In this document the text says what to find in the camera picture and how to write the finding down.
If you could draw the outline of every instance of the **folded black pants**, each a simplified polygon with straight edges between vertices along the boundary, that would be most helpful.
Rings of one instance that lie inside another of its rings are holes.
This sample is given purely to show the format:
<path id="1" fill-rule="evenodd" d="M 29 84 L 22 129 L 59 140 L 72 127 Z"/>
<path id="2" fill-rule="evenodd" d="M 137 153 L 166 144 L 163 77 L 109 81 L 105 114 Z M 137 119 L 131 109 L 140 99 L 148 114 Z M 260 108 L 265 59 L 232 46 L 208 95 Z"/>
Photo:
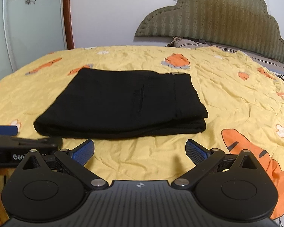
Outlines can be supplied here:
<path id="1" fill-rule="evenodd" d="M 34 126 L 46 136 L 117 139 L 203 132 L 206 117 L 189 74 L 83 68 Z"/>

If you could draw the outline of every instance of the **black clamp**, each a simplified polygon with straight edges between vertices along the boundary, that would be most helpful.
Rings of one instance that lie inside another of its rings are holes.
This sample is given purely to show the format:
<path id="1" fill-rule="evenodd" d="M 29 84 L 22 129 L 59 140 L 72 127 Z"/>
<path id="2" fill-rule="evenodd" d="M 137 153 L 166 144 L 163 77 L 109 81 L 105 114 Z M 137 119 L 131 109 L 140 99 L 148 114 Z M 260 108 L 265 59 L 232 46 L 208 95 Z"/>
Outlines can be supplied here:
<path id="1" fill-rule="evenodd" d="M 114 180 L 109 186 L 83 166 L 94 154 L 91 140 L 54 155 L 32 149 L 3 189 L 11 218 L 5 226 L 130 227 L 140 221 L 150 226 L 180 221 L 185 227 L 276 226 L 269 217 L 278 192 L 249 150 L 226 155 L 188 140 L 185 151 L 197 166 L 171 185 L 167 180 Z"/>
<path id="2" fill-rule="evenodd" d="M 23 139 L 0 135 L 0 168 L 15 168 L 31 149 L 41 154 L 54 154 L 61 148 L 62 138 Z"/>

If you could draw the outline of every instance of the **wooden door frame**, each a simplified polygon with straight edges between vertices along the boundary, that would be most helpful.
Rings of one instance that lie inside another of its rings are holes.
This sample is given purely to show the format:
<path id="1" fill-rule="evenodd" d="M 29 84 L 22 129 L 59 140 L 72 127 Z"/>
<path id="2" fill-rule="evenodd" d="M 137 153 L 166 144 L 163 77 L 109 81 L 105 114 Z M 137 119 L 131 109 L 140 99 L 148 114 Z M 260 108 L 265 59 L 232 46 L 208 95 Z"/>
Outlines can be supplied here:
<path id="1" fill-rule="evenodd" d="M 66 45 L 68 50 L 75 48 L 73 30 L 71 27 L 70 0 L 62 0 Z"/>

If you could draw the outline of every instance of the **green headboard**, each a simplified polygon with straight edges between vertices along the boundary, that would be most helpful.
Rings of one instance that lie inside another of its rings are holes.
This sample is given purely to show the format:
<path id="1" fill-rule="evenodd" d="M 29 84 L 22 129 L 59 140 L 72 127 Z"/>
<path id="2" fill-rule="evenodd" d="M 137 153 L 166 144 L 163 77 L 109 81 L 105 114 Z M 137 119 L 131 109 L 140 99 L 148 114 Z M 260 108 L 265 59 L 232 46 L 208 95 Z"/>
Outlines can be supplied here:
<path id="1" fill-rule="evenodd" d="M 284 40 L 264 0 L 178 0 L 146 16 L 135 36 L 203 39 L 284 63 Z"/>

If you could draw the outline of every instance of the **bed sheet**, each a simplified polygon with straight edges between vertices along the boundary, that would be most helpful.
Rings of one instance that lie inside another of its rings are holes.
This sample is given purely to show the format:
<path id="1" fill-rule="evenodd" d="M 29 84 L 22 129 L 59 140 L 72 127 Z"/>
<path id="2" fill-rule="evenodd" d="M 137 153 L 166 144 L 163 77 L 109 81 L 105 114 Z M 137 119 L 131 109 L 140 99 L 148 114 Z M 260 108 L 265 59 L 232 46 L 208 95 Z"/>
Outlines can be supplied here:
<path id="1" fill-rule="evenodd" d="M 248 148 L 278 189 L 272 219 L 284 226 L 283 80 L 242 52 L 230 54 L 217 47 L 115 46 L 59 51 L 0 81 L 0 124 L 17 125 L 19 137 L 41 138 L 34 130 L 34 120 L 82 67 L 189 73 L 209 113 L 207 129 L 199 134 L 95 139 L 95 154 L 86 168 L 109 183 L 113 179 L 171 182 L 194 167 L 185 154 L 188 139 L 226 153 Z M 72 149 L 83 141 L 64 139 L 64 147 Z"/>

